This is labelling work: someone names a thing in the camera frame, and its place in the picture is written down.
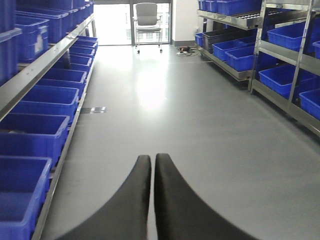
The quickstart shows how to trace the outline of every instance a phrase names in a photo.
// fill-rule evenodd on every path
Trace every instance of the blue plastic bin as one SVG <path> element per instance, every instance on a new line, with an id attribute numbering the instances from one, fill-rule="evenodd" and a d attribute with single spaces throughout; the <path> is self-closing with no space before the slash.
<path id="1" fill-rule="evenodd" d="M 252 70 L 254 66 L 254 46 L 248 46 L 235 50 L 226 51 L 226 63 L 238 72 Z M 275 66 L 277 59 L 273 56 L 259 53 L 257 70 Z"/>
<path id="2" fill-rule="evenodd" d="M 0 239 L 30 240 L 50 165 L 46 157 L 0 156 Z"/>
<path id="3" fill-rule="evenodd" d="M 69 51 L 73 55 L 83 56 L 83 57 L 88 57 L 88 58 L 94 58 L 95 54 L 96 54 L 96 51 L 94 49 L 84 48 L 84 47 L 76 47 L 76 46 L 70 47 Z"/>
<path id="4" fill-rule="evenodd" d="M 70 62 L 72 64 L 79 64 L 79 65 L 85 65 L 85 66 L 91 67 L 93 63 L 93 59 L 91 57 L 77 56 L 77 55 L 70 54 Z M 58 63 L 63 63 L 63 59 L 60 58 L 58 60 Z"/>
<path id="5" fill-rule="evenodd" d="M 267 32 L 269 42 L 299 52 L 304 28 L 305 22 L 300 22 L 269 30 Z M 315 51 L 315 47 L 312 43 L 317 41 L 320 41 L 320 21 L 318 19 L 314 21 L 313 31 L 309 37 L 309 43 L 305 46 L 308 53 Z"/>
<path id="6" fill-rule="evenodd" d="M 98 42 L 98 38 L 92 36 L 78 36 L 78 39 L 82 41 Z"/>
<path id="7" fill-rule="evenodd" d="M 17 6 L 16 14 L 25 17 L 48 19 L 50 43 L 56 44 L 65 36 L 65 33 L 67 32 L 67 25 L 63 24 L 64 18 L 69 15 L 67 12 Z"/>
<path id="8" fill-rule="evenodd" d="M 320 89 L 302 92 L 299 96 L 301 108 L 320 120 Z"/>
<path id="9" fill-rule="evenodd" d="M 200 47 L 204 47 L 204 34 L 202 32 L 195 34 L 195 43 Z"/>
<path id="10" fill-rule="evenodd" d="M 31 63 L 48 50 L 49 20 L 16 16 L 15 26 L 22 29 L 17 37 L 20 63 Z"/>
<path id="11" fill-rule="evenodd" d="M 81 99 L 86 85 L 86 77 L 85 71 L 51 68 L 37 84 L 79 89 L 79 99 Z"/>
<path id="12" fill-rule="evenodd" d="M 320 41 L 316 41 L 312 44 L 315 50 L 315 57 L 320 59 Z"/>
<path id="13" fill-rule="evenodd" d="M 15 0 L 2 0 L 0 6 L 0 34 L 15 28 Z"/>
<path id="14" fill-rule="evenodd" d="M 98 50 L 98 43 L 94 41 L 77 40 L 72 46 L 77 48 L 94 49 L 95 52 Z"/>
<path id="15" fill-rule="evenodd" d="M 35 85 L 11 113 L 69 116 L 72 124 L 78 107 L 77 88 Z"/>
<path id="16" fill-rule="evenodd" d="M 217 0 L 206 0 L 207 11 L 211 13 L 218 12 L 218 3 Z"/>
<path id="17" fill-rule="evenodd" d="M 226 61 L 227 60 L 227 55 L 226 55 L 227 51 L 243 48 L 246 46 L 247 46 L 246 43 L 244 43 L 242 41 L 238 41 L 238 40 L 218 42 L 218 43 L 212 44 L 213 55 L 215 55 L 221 61 Z"/>
<path id="18" fill-rule="evenodd" d="M 257 36 L 253 35 L 253 36 L 239 38 L 237 39 L 237 41 L 245 43 L 249 47 L 249 46 L 254 46 L 256 44 L 256 38 Z"/>
<path id="19" fill-rule="evenodd" d="M 227 16 L 258 11 L 262 5 L 262 0 L 217 0 L 216 2 L 218 13 Z"/>
<path id="20" fill-rule="evenodd" d="M 19 28 L 0 33 L 0 86 L 18 72 L 17 37 L 21 33 Z"/>
<path id="21" fill-rule="evenodd" d="M 287 64 L 259 72 L 260 81 L 284 98 L 288 99 L 295 74 L 295 66 Z M 320 88 L 319 77 L 304 70 L 300 70 L 299 85 L 295 87 L 293 98 L 301 92 Z"/>
<path id="22" fill-rule="evenodd" d="M 56 62 L 53 66 L 55 69 L 66 69 L 65 65 L 63 62 Z M 90 72 L 91 67 L 88 65 L 82 65 L 82 64 L 77 64 L 77 63 L 70 63 L 70 70 L 75 70 L 75 71 L 82 71 L 86 72 L 86 78 Z"/>
<path id="23" fill-rule="evenodd" d="M 199 10 L 207 11 L 207 3 L 206 0 L 198 0 Z"/>
<path id="24" fill-rule="evenodd" d="M 68 116 L 9 113 L 0 121 L 0 155 L 48 157 L 55 166 L 68 136 Z"/>
<path id="25" fill-rule="evenodd" d="M 73 10 L 75 0 L 51 0 L 49 7 L 53 9 Z"/>
<path id="26" fill-rule="evenodd" d="M 85 5 L 85 0 L 73 0 L 73 7 L 80 8 Z"/>
<path id="27" fill-rule="evenodd" d="M 76 24 L 81 24 L 85 19 L 86 7 L 81 6 L 77 7 L 78 11 L 75 13 L 75 22 Z"/>

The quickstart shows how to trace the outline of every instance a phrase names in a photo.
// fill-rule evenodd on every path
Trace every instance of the epoxy floor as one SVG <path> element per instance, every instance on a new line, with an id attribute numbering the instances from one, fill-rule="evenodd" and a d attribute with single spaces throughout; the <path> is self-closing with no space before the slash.
<path id="1" fill-rule="evenodd" d="M 43 240 L 98 210 L 137 156 L 169 153 L 213 209 L 261 240 L 320 239 L 320 139 L 247 85 L 173 46 L 101 46 Z M 157 239 L 153 194 L 148 235 Z"/>

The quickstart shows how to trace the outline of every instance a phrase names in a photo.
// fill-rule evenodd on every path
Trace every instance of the glass door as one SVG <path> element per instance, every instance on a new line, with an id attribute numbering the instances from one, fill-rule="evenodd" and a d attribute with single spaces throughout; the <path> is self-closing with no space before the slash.
<path id="1" fill-rule="evenodd" d="M 136 42 L 133 16 L 136 4 L 157 3 L 157 14 L 161 16 L 162 43 L 171 41 L 172 0 L 95 0 L 94 19 L 96 36 L 100 46 L 134 45 Z M 139 42 L 158 43 L 157 33 L 139 34 Z"/>

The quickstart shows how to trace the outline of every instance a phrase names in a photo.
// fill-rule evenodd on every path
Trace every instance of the power cord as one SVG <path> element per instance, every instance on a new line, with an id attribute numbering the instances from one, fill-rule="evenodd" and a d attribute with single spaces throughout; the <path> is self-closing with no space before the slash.
<path id="1" fill-rule="evenodd" d="M 194 57 L 200 54 L 200 51 L 196 48 L 191 48 L 190 46 L 180 46 L 176 48 L 178 52 L 176 55 L 178 57 Z"/>

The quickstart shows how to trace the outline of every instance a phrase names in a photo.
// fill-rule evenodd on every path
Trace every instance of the white wall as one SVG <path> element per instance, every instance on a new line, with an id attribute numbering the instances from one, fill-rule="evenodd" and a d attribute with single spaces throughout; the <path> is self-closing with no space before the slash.
<path id="1" fill-rule="evenodd" d="M 195 30 L 199 26 L 197 9 L 197 0 L 173 0 L 172 39 L 175 42 L 195 40 Z"/>

